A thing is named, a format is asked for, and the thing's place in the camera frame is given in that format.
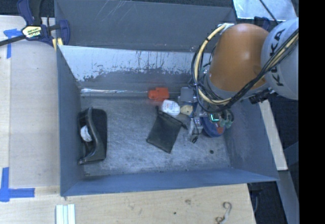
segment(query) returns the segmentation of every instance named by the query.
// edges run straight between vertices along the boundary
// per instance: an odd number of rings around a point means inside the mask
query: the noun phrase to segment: blue tape
[[[35,197],[35,188],[9,188],[9,167],[2,169],[0,202],[9,202],[14,198],[33,198]]]
[[[10,39],[11,37],[21,36],[22,32],[17,29],[4,30],[4,34]],[[11,57],[11,43],[7,46],[7,59]]]

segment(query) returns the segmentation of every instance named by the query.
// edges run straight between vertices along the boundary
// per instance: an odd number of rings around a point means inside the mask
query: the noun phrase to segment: metal hook
[[[215,220],[217,224],[225,224],[228,219],[230,210],[232,209],[232,204],[230,202],[224,202],[223,207],[226,209],[226,212],[223,217],[216,217]]]

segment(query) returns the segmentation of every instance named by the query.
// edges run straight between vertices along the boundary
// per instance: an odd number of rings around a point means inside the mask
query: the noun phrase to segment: gray bin
[[[71,26],[69,45],[57,51],[62,196],[278,179],[259,105],[249,101],[233,106],[235,122],[219,138],[200,136],[193,144],[181,129],[170,154],[146,142],[157,105],[148,90],[168,87],[177,97],[190,79],[193,52],[218,24],[235,23],[232,9],[55,0],[55,17]],[[88,107],[107,113],[107,156],[80,166],[77,116]],[[185,115],[178,119],[189,124]]]

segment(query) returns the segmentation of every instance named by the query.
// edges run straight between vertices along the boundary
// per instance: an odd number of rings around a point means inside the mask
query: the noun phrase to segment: bin floor
[[[156,120],[155,106],[144,98],[82,97],[82,109],[93,107],[107,113],[106,159],[84,166],[87,176],[221,169],[230,166],[224,137],[200,135],[190,142],[188,130],[181,128],[172,152],[166,153],[147,143]],[[186,115],[178,115],[189,128]]]

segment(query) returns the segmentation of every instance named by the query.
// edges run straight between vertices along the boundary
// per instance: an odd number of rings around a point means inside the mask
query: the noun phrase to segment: black pouch
[[[181,127],[187,129],[186,125],[180,120],[157,109],[157,119],[150,131],[147,142],[171,153]]]

